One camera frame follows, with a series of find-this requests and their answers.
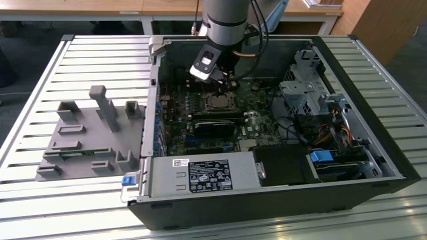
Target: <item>blue latch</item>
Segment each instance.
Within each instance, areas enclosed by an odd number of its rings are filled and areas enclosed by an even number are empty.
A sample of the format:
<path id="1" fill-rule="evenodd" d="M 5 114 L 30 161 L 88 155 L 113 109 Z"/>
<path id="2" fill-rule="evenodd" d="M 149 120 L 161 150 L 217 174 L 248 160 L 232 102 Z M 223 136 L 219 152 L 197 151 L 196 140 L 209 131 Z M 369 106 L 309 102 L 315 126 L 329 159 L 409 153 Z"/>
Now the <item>blue latch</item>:
<path id="1" fill-rule="evenodd" d="M 133 186 L 136 185 L 136 176 L 124 176 L 121 179 L 121 186 Z"/>
<path id="2" fill-rule="evenodd" d="M 333 161 L 333 157 L 328 150 L 313 151 L 312 153 L 309 153 L 309 158 L 313 163 Z"/>

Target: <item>wooden cabinet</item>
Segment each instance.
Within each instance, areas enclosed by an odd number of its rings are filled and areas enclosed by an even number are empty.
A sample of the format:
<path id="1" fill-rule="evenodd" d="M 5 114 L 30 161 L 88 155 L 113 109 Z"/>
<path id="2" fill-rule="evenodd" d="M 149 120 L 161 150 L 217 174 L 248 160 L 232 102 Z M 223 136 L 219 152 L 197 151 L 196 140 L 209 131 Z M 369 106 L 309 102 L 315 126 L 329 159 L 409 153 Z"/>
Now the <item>wooden cabinet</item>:
<path id="1" fill-rule="evenodd" d="M 353 34 L 385 65 L 427 18 L 425 0 L 344 0 L 332 35 Z"/>

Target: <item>barcode sticker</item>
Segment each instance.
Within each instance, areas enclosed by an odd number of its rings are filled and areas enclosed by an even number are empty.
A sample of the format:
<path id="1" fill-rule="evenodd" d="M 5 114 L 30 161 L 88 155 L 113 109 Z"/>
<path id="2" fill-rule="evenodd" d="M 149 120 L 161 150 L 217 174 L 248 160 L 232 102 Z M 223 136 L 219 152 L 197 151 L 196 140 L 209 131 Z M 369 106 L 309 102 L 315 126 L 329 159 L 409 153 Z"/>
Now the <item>barcode sticker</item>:
<path id="1" fill-rule="evenodd" d="M 172 160 L 172 167 L 186 167 L 186 166 L 188 166 L 188 158 Z"/>

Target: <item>desk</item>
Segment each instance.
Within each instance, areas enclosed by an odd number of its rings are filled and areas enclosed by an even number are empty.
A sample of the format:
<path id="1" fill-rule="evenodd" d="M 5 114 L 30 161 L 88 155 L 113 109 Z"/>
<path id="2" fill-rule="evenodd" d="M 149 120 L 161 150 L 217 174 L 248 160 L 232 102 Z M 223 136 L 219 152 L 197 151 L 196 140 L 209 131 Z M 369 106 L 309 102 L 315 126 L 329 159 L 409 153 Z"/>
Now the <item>desk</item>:
<path id="1" fill-rule="evenodd" d="M 152 35 L 152 21 L 193 20 L 196 1 L 0 0 L 0 21 L 141 21 L 144 34 Z M 319 22 L 317 34 L 328 35 L 341 15 L 339 9 L 309 9 L 303 0 L 289 0 L 280 21 Z"/>
<path id="2" fill-rule="evenodd" d="M 144 0 L 0 0 L 0 21 L 140 21 Z"/>
<path id="3" fill-rule="evenodd" d="M 153 21 L 193 21 L 196 2 L 197 0 L 144 0 L 141 8 L 144 34 L 153 34 Z M 200 4 L 198 20 L 201 20 L 201 11 Z M 317 34 L 328 35 L 341 15 L 340 9 L 309 9 L 303 0 L 289 0 L 280 22 L 321 22 Z"/>

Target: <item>green circuit board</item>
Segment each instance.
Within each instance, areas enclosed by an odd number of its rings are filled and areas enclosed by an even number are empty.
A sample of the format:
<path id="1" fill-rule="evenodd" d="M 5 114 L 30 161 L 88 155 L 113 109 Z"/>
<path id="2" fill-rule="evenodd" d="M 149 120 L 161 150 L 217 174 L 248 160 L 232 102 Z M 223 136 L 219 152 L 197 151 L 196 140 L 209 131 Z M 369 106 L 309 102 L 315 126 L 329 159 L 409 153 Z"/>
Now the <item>green circuit board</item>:
<path id="1" fill-rule="evenodd" d="M 272 99 L 269 90 L 259 88 L 252 81 L 240 81 L 240 87 L 228 93 L 233 98 L 232 110 L 241 113 L 240 123 L 235 125 L 232 136 L 198 139 L 194 136 L 194 124 L 229 119 L 213 117 L 205 120 L 190 119 L 189 115 L 202 114 L 206 111 L 209 93 L 189 92 L 182 86 L 177 86 L 169 95 L 169 100 L 162 103 L 162 106 L 166 105 L 164 116 L 166 155 L 240 152 L 240 140 L 253 140 L 259 146 L 280 144 L 281 137 L 268 107 Z"/>

